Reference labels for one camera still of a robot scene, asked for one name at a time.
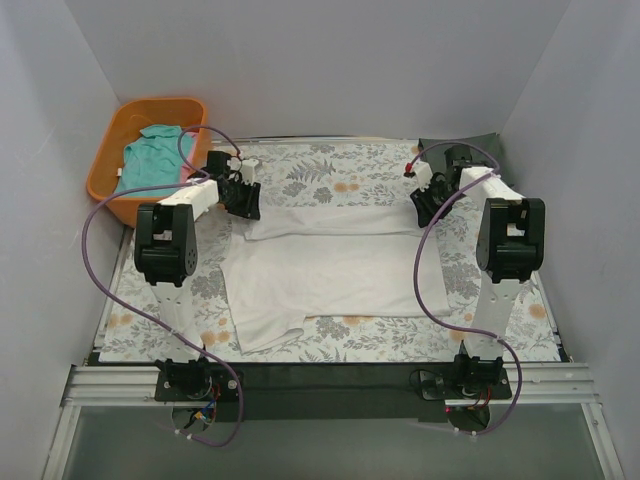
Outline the white t shirt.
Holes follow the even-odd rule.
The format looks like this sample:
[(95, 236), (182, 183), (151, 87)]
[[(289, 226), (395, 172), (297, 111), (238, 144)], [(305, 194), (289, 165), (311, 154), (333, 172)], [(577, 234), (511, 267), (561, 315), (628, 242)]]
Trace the white t shirt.
[(427, 239), (409, 205), (266, 207), (258, 221), (236, 219), (221, 264), (244, 353), (300, 334), (313, 316), (420, 317), (451, 308), (436, 236)]

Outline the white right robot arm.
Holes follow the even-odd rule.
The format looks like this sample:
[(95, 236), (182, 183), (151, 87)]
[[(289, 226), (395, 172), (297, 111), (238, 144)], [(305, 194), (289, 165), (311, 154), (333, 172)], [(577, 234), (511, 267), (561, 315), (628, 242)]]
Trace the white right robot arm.
[(513, 391), (503, 361), (513, 350), (504, 336), (517, 296), (543, 263), (546, 207), (509, 187), (490, 153), (464, 141), (441, 145), (443, 171), (419, 152), (403, 174), (416, 181), (410, 198), (425, 236), (460, 197), (480, 208), (475, 256), (481, 286), (473, 323), (459, 330), (459, 352), (451, 362), (419, 371), (418, 391), (425, 400), (459, 398), (477, 408), (493, 398), (508, 399)]

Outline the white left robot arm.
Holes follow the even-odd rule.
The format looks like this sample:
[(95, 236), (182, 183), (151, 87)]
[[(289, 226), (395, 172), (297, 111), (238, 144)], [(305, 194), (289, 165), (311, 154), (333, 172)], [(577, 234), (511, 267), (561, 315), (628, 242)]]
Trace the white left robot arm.
[(151, 287), (159, 320), (178, 345), (156, 366), (169, 388), (200, 400), (214, 386), (203, 343), (195, 326), (189, 281), (198, 264), (196, 221), (221, 204), (231, 215), (259, 220), (257, 182), (260, 161), (240, 159), (223, 151), (207, 153), (207, 163), (168, 197), (138, 208), (134, 263)]

